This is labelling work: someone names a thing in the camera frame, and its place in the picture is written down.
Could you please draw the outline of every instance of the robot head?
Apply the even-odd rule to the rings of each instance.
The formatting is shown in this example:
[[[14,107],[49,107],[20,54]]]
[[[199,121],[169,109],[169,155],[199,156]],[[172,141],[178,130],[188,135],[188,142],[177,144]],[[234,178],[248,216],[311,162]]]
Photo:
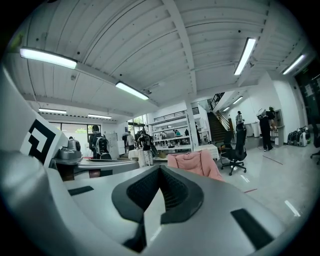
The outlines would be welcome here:
[[[266,110],[261,108],[258,113],[256,114],[256,117],[260,120],[266,116]]]

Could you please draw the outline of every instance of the white floor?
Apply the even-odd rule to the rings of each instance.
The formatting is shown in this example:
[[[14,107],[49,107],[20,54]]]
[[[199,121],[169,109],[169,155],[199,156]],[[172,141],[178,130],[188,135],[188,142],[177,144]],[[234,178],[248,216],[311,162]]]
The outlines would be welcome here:
[[[230,167],[221,170],[220,160],[217,166],[226,182],[263,204],[288,227],[308,213],[319,194],[318,157],[310,159],[310,155],[317,151],[313,144],[306,147],[284,145],[267,152],[255,147],[247,151],[244,160],[246,173],[238,168],[229,176]],[[167,165],[167,162],[157,161],[156,164]],[[162,198],[161,191],[156,197]],[[145,212],[149,243],[159,231],[160,215],[165,212],[165,202],[163,199],[161,202],[161,205],[151,203]]]

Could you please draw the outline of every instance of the backpack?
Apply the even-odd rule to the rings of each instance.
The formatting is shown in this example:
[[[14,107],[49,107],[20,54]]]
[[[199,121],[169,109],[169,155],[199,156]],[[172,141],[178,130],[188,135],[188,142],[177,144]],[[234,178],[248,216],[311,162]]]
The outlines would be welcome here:
[[[95,145],[95,152],[99,155],[109,153],[109,141],[101,136],[101,132],[94,135],[93,145]]]

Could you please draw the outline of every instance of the white column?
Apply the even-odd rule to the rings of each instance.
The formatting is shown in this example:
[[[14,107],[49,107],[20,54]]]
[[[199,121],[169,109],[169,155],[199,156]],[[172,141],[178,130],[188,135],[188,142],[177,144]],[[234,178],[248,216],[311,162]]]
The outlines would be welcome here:
[[[194,114],[192,112],[192,106],[191,106],[191,102],[190,100],[187,98],[184,100],[185,101],[185,105],[186,105],[186,110],[188,113],[188,117],[189,117],[189,122],[190,122],[190,135],[191,135],[191,139],[193,142],[193,147],[198,147],[199,146],[199,142],[198,142],[198,136],[197,136],[197,130],[196,130],[196,124],[195,124],[195,118],[194,118]]]

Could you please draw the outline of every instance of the stair railing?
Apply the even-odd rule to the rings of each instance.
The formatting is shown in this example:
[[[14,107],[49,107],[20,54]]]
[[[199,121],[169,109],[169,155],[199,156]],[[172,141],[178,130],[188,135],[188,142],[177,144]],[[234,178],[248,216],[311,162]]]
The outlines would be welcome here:
[[[218,118],[218,120],[219,120],[220,123],[223,125],[223,127],[224,127],[227,131],[230,131],[229,121],[220,113],[219,110],[218,110],[217,112],[215,112],[215,116]]]

